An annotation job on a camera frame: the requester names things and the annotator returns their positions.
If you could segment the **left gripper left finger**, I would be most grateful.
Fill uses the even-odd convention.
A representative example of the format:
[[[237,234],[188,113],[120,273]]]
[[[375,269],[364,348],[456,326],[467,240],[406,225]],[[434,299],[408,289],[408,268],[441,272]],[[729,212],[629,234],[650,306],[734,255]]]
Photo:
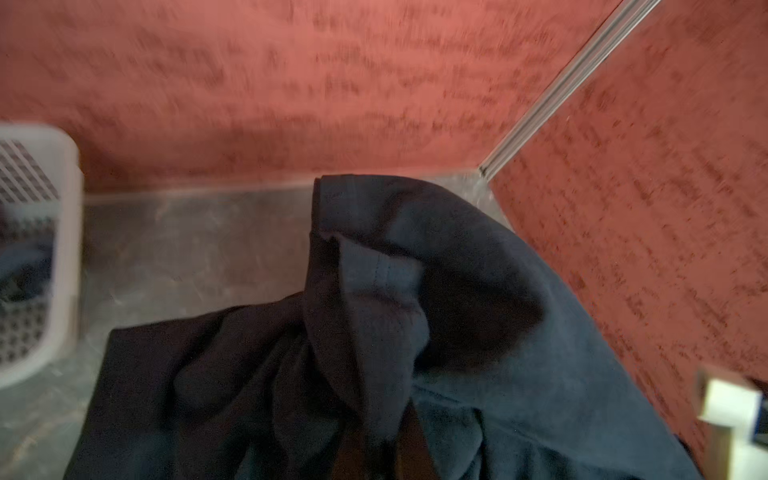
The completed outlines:
[[[357,424],[349,424],[341,438],[331,470],[332,480],[365,480],[366,466],[365,436]]]

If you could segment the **navy tank top red trim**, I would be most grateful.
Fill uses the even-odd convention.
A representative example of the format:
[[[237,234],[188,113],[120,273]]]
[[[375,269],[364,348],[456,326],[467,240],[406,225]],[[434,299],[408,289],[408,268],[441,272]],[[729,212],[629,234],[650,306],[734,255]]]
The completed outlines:
[[[304,289],[113,331],[69,479],[331,479],[349,424],[396,479],[414,404],[440,479],[697,479],[563,280],[437,185],[314,184]]]

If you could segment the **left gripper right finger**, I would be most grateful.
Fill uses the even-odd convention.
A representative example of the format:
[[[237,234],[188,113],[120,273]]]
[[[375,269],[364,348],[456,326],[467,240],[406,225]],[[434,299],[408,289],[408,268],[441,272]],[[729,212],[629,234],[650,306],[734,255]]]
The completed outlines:
[[[414,404],[402,417],[395,445],[394,474],[397,480],[439,480]]]

